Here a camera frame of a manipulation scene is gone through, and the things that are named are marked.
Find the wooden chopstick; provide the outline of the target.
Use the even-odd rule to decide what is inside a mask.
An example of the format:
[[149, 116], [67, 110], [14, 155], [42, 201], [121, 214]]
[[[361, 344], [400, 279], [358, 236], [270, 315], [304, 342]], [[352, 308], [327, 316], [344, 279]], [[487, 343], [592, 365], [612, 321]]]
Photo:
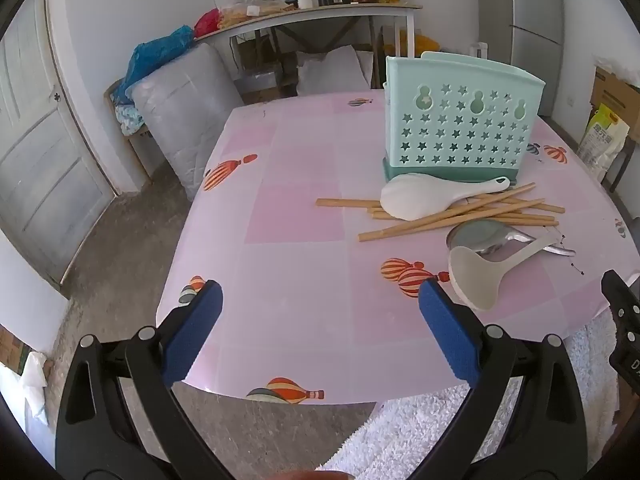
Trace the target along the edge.
[[[455, 206], [455, 207], [446, 209], [444, 211], [438, 212], [437, 214], [429, 214], [426, 217], [420, 218], [418, 220], [413, 220], [413, 221], [440, 220], [440, 219], [443, 219], [443, 218], [447, 218], [449, 216], [455, 216], [456, 214], [465, 214], [466, 212], [468, 212], [470, 210], [473, 210], [473, 209], [480, 210], [480, 208], [488, 206], [489, 204], [494, 204], [495, 202], [498, 202], [498, 200], [503, 200], [504, 198], [507, 198], [507, 197], [514, 197], [514, 196], [517, 196], [517, 195], [521, 195], [521, 194], [523, 194], [525, 192], [531, 191], [534, 187], [535, 187], [535, 185], [533, 183], [529, 183], [529, 184], [526, 184], [524, 186], [521, 186], [520, 188], [512, 188], [512, 190], [510, 190], [510, 191], [496, 193], [496, 194], [489, 194], [489, 196], [487, 198], [485, 198], [484, 200], [474, 200], [474, 202], [467, 203], [467, 204], [462, 205], [462, 206]], [[413, 222], [413, 221], [401, 222], [401, 223], [396, 224], [396, 226], [399, 226], [400, 224], [404, 224], [406, 222]], [[428, 230], [412, 231], [412, 232], [408, 232], [408, 233], [404, 233], [404, 234], [395, 234], [395, 235], [391, 235], [391, 236], [380, 235], [380, 234], [378, 234], [378, 232], [380, 232], [380, 231], [381, 230], [359, 233], [358, 234], [358, 240], [360, 242], [370, 242], [371, 240], [382, 240], [383, 238], [401, 236], [401, 235], [412, 234], [412, 233], [428, 231]]]
[[[368, 214], [374, 220], [394, 220], [394, 217], [386, 214], [382, 209], [370, 209]], [[557, 226], [559, 224], [554, 217], [535, 216], [534, 214], [498, 214], [494, 220], [505, 221], [514, 224], [514, 226]]]
[[453, 226], [454, 224], [475, 220], [475, 219], [484, 219], [484, 218], [494, 218], [495, 216], [501, 216], [502, 214], [510, 214], [513, 211], [526, 209], [526, 208], [534, 208], [538, 205], [543, 205], [544, 200], [542, 198], [538, 198], [538, 200], [524, 200], [519, 204], [509, 204], [506, 206], [496, 207], [496, 208], [487, 208], [486, 210], [478, 210], [473, 209], [465, 214], [456, 214], [455, 216], [449, 216], [447, 218], [443, 218], [440, 220], [420, 220], [413, 222], [406, 222], [404, 224], [400, 224], [399, 226], [391, 226], [390, 228], [386, 228], [378, 232], [380, 235], [391, 236], [395, 234], [404, 234], [412, 231], [422, 231], [429, 229], [438, 229], [443, 228], [444, 226]]
[[[468, 198], [468, 200], [484, 200], [485, 198], [487, 198], [489, 195], [488, 194], [480, 194], [477, 196], [473, 196]], [[565, 208], [561, 207], [561, 206], [555, 206], [555, 205], [550, 205], [550, 204], [546, 204], [546, 203], [541, 203], [541, 204], [537, 204], [537, 205], [530, 205], [530, 206], [525, 206], [524, 204], [527, 202], [532, 202], [532, 200], [521, 200], [520, 198], [515, 198], [515, 197], [507, 197], [504, 198], [503, 200], [498, 200], [498, 202], [495, 202], [495, 204], [518, 204], [521, 206], [521, 209], [537, 209], [537, 210], [543, 210], [543, 211], [549, 211], [549, 212], [554, 212], [555, 214], [564, 214], [565, 212]]]
[[316, 205], [319, 207], [341, 208], [380, 208], [378, 200], [353, 200], [352, 198], [318, 198]]

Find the metal ladle spoon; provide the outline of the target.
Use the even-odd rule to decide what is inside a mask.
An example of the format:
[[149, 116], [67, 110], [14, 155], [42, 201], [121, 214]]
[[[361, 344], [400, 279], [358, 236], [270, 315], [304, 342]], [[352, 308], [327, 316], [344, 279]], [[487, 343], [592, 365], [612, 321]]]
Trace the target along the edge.
[[478, 219], [455, 226], [448, 233], [446, 244], [449, 249], [466, 247], [481, 256], [487, 256], [511, 242], [528, 245], [535, 240], [536, 237], [497, 220]]

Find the beige plastic ladle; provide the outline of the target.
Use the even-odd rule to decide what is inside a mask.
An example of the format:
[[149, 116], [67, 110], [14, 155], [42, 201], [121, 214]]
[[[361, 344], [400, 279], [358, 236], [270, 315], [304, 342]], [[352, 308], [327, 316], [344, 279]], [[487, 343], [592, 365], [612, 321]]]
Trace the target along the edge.
[[560, 238], [554, 233], [528, 243], [509, 258], [489, 261], [477, 255], [471, 248], [452, 248], [448, 257], [449, 277], [458, 297], [470, 308], [489, 311], [498, 301], [499, 287], [506, 274], [516, 266], [542, 252]]

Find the white rice paddle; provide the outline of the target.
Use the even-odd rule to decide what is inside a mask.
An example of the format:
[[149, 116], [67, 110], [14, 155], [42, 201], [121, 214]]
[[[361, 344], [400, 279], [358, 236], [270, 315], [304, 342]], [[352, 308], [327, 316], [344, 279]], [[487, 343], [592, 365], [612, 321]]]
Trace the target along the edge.
[[478, 194], [510, 188], [507, 177], [480, 183], [456, 182], [427, 174], [401, 174], [382, 188], [380, 205], [395, 219], [413, 221], [446, 210], [451, 204]]

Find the rice bag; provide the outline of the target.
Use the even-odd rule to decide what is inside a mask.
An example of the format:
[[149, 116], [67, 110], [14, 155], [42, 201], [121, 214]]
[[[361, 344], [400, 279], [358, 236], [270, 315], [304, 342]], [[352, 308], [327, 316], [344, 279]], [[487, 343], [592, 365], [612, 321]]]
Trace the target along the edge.
[[599, 105], [577, 150], [578, 157], [599, 182], [623, 149], [628, 132], [629, 126], [614, 110], [604, 103]]

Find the cardboard box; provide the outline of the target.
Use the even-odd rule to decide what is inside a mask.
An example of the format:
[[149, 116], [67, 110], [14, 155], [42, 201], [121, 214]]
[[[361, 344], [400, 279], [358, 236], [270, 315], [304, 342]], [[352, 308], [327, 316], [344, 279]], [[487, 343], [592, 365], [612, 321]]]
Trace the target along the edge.
[[606, 105], [629, 126], [628, 136], [631, 140], [639, 143], [640, 93], [636, 87], [597, 67], [590, 103], [595, 110], [601, 104]]

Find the white door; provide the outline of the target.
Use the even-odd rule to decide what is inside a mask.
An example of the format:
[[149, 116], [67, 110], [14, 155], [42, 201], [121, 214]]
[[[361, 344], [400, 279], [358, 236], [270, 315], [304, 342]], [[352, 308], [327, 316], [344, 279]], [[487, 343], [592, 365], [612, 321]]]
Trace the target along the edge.
[[114, 198], [58, 79], [46, 0], [24, 0], [1, 40], [1, 226], [61, 286]]

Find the mint green utensil caddy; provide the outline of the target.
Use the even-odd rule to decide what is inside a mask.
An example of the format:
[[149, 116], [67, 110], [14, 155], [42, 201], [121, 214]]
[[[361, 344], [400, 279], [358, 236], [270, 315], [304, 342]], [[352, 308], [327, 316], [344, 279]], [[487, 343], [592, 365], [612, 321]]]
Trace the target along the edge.
[[427, 51], [386, 58], [385, 177], [515, 182], [546, 83], [516, 66]]

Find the pink balloon tablecloth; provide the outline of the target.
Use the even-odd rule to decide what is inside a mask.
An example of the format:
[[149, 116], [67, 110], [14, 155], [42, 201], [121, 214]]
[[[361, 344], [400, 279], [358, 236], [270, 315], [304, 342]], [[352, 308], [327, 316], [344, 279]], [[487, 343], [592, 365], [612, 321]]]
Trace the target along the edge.
[[[600, 184], [536, 122], [518, 182], [560, 206], [574, 256], [542, 252], [502, 281], [482, 316], [511, 336], [568, 336], [604, 309], [600, 281], [626, 281], [639, 255]], [[168, 273], [159, 316], [207, 280], [224, 310], [186, 382], [208, 393], [288, 403], [384, 401], [453, 386], [419, 310], [416, 286], [446, 280], [442, 230], [361, 243], [382, 228], [364, 209], [318, 198], [375, 200], [384, 185], [380, 92], [326, 94], [240, 107], [206, 165]]]

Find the grey refrigerator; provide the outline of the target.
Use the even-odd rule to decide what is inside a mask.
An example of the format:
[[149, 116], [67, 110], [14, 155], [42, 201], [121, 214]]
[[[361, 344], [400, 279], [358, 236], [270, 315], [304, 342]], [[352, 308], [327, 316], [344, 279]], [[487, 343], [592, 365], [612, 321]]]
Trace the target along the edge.
[[546, 117], [552, 115], [560, 83], [563, 3], [563, 0], [512, 0], [511, 61], [546, 83], [539, 107], [539, 114]]

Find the yellow plastic bag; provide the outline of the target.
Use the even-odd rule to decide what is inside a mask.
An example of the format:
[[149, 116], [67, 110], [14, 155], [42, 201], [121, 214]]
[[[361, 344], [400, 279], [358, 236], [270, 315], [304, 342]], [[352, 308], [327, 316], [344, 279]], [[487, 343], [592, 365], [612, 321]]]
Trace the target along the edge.
[[[416, 58], [420, 58], [424, 52], [438, 52], [440, 50], [440, 44], [430, 37], [415, 34], [413, 39]], [[405, 58], [408, 56], [408, 35], [405, 29], [400, 31], [400, 55]]]

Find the grey wrapped mattress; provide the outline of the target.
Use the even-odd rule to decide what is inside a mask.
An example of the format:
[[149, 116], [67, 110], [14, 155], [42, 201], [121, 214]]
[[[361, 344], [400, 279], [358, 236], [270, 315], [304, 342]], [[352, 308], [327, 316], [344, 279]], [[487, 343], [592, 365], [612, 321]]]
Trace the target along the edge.
[[199, 44], [131, 88], [131, 99], [193, 200], [232, 110], [243, 105], [218, 51]]

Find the white pillow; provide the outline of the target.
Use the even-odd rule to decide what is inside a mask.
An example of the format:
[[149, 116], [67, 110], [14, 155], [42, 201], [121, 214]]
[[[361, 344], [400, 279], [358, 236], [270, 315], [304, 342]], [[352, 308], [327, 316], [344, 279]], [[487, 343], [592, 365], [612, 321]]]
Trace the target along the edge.
[[298, 96], [367, 91], [371, 89], [373, 53], [353, 46], [326, 54], [296, 52]]

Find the blue plastic bag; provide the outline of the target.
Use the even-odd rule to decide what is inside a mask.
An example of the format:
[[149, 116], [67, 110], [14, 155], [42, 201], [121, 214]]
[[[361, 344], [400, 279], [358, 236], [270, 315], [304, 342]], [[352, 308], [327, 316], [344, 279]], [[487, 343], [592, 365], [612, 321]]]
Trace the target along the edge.
[[112, 93], [116, 105], [132, 104], [129, 88], [174, 58], [183, 55], [194, 43], [194, 30], [183, 25], [170, 35], [138, 44], [130, 56], [126, 75]]

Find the bag of bread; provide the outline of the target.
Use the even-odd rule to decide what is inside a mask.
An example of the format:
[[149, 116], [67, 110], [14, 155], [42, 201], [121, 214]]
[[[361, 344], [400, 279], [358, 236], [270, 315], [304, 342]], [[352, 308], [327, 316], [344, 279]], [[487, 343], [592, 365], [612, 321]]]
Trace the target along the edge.
[[229, 28], [255, 18], [290, 12], [294, 9], [295, 6], [282, 0], [234, 0], [221, 8], [218, 27]]

